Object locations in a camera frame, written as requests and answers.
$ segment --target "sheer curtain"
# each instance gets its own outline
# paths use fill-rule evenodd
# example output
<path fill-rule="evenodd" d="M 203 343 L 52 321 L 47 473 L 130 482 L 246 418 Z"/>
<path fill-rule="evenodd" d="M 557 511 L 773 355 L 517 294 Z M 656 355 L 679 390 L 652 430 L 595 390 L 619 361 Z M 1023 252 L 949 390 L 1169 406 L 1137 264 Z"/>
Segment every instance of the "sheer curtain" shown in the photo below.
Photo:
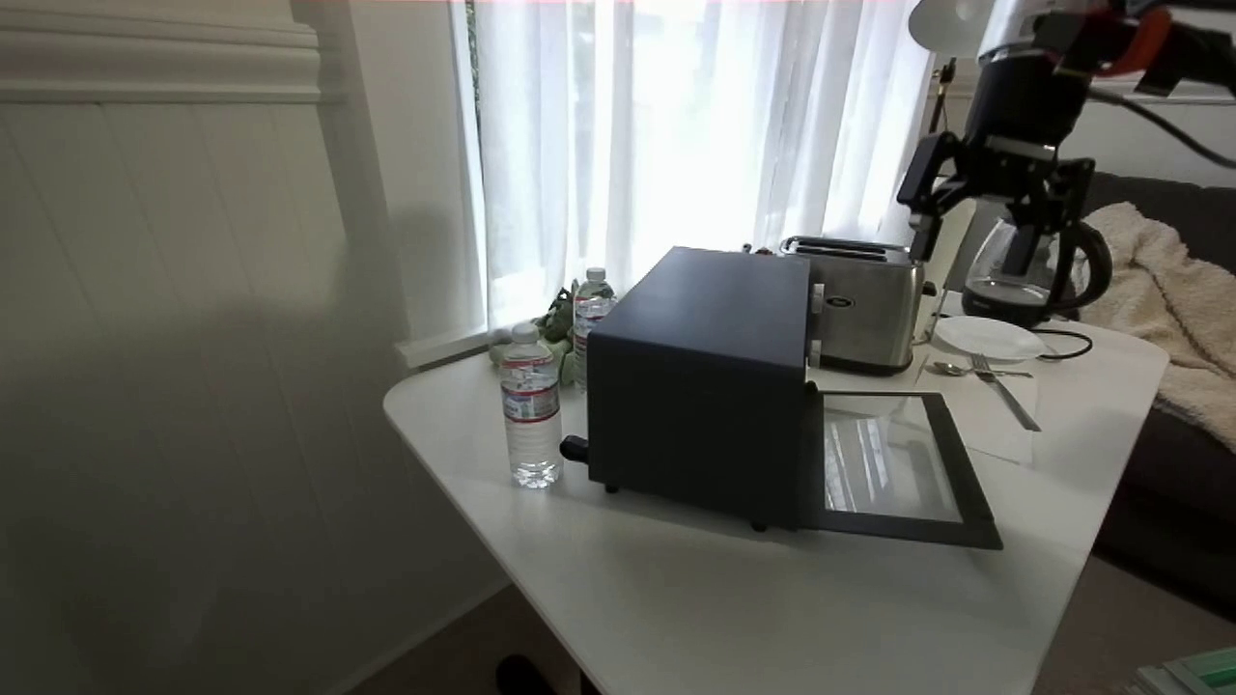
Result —
<path fill-rule="evenodd" d="M 489 321 L 606 267 L 793 231 L 901 239 L 915 0 L 473 0 Z"/>

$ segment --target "white table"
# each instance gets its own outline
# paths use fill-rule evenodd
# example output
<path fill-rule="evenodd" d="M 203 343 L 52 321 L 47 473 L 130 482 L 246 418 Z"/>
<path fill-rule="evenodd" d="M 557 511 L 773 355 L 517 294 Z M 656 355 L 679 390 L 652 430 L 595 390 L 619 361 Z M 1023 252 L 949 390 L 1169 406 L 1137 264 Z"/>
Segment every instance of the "white table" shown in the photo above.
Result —
<path fill-rule="evenodd" d="M 1044 433 L 986 382 L 927 376 L 943 347 L 901 379 L 815 376 L 945 395 L 1005 553 L 752 531 L 602 494 L 576 464 L 552 494 L 517 489 L 488 355 L 398 382 L 387 418 L 606 695 L 999 695 L 1030 691 L 1165 365 L 1149 343 L 1086 332 L 1093 355 L 1007 379 Z"/>

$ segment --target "silver toaster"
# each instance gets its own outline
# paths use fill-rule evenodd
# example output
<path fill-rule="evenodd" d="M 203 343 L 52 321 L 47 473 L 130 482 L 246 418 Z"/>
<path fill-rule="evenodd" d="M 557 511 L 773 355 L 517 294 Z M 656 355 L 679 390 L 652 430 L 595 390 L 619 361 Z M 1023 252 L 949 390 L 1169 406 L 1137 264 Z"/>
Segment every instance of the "silver toaster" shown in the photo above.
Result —
<path fill-rule="evenodd" d="M 810 361 L 837 369 L 905 369 L 915 347 L 924 267 L 905 246 L 795 235 L 810 256 Z"/>

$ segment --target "electrical cord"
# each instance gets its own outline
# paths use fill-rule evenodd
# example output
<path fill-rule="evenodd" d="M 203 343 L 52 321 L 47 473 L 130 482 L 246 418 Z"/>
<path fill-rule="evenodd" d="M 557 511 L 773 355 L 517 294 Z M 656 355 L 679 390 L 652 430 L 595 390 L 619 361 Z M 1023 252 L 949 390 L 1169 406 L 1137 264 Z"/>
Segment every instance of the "electrical cord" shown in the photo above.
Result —
<path fill-rule="evenodd" d="M 1077 352 L 1045 352 L 1045 355 L 1039 355 L 1044 361 L 1067 361 L 1067 357 L 1077 357 L 1077 355 L 1088 355 L 1088 352 L 1093 352 L 1093 336 L 1086 336 L 1086 332 L 1039 323 L 1034 336 L 1067 336 L 1067 341 L 1077 341 L 1077 343 L 1082 343 Z"/>
<path fill-rule="evenodd" d="M 1137 104 L 1137 99 L 1124 99 L 1120 91 L 1104 91 L 1104 90 L 1088 90 L 1088 95 L 1099 99 L 1099 104 L 1120 104 L 1120 108 L 1149 119 L 1153 128 L 1161 128 L 1165 136 L 1175 136 L 1182 145 L 1198 150 L 1202 159 L 1236 168 L 1236 159 L 1210 150 L 1204 143 L 1198 143 L 1198 139 L 1194 139 L 1188 132 L 1182 132 L 1179 122 L 1161 119 L 1160 112 L 1149 112 L 1149 108 L 1144 108 L 1144 104 Z"/>

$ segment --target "white cloth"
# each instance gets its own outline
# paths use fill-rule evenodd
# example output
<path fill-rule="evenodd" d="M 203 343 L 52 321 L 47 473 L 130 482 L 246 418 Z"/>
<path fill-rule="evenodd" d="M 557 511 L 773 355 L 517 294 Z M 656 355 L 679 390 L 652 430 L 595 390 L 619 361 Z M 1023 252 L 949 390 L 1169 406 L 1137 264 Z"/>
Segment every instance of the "white cloth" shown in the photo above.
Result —
<path fill-rule="evenodd" d="M 1160 395 L 1236 450 L 1236 276 L 1188 260 L 1175 226 L 1137 203 L 1088 220 L 1113 252 L 1113 287 L 1082 321 L 1133 332 L 1169 355 Z"/>
<path fill-rule="evenodd" d="M 911 0 L 473 0 L 489 321 L 673 242 L 905 239 Z"/>

